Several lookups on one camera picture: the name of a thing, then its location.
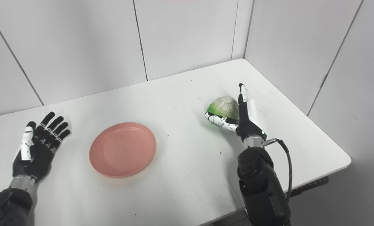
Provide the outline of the black and white left hand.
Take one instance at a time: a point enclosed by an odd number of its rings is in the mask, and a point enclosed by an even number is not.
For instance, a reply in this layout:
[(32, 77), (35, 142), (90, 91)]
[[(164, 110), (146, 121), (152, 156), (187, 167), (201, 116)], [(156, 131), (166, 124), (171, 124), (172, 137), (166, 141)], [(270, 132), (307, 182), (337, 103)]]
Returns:
[(64, 117), (49, 112), (39, 123), (28, 122), (13, 162), (13, 177), (29, 176), (38, 183), (49, 173), (55, 153), (70, 135)]

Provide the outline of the black and white right hand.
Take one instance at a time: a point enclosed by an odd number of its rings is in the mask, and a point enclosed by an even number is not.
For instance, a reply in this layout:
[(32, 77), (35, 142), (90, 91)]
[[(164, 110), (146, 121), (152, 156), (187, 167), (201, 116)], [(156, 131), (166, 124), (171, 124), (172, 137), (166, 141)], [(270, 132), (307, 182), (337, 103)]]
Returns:
[(204, 117), (216, 126), (236, 132), (242, 141), (254, 136), (266, 140), (266, 132), (257, 122), (256, 114), (250, 111), (250, 107), (255, 104), (250, 104), (248, 90), (243, 83), (239, 83), (239, 89), (238, 100), (231, 96), (221, 96), (208, 106)]

